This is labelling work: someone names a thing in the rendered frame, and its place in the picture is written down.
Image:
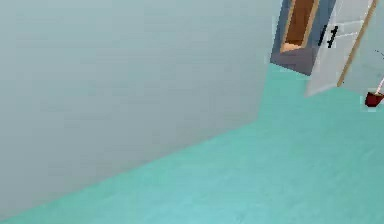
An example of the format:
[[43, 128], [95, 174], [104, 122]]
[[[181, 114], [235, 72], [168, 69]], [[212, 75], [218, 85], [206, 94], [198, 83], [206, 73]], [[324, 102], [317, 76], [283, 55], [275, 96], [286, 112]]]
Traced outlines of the brown wooden door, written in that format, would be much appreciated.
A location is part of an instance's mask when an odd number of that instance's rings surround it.
[[318, 5], [319, 0], [290, 0], [281, 53], [306, 47]]

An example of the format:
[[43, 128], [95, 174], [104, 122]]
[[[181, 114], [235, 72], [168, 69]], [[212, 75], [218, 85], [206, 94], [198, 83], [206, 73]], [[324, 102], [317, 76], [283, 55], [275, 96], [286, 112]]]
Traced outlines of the white room door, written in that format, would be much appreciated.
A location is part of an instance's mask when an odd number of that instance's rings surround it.
[[[379, 0], [336, 0], [306, 85], [307, 97], [340, 87]], [[327, 41], [338, 26], [332, 47]]]

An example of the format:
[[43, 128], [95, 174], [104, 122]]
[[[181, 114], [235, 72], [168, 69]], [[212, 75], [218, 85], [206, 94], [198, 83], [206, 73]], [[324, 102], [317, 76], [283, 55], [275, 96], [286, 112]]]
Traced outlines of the dark red plunger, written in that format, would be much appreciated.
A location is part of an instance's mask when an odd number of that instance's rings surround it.
[[374, 92], [368, 92], [365, 98], [365, 105], [367, 107], [377, 107], [384, 99], [384, 94], [380, 92], [384, 85], [384, 78], [381, 79], [378, 87]]

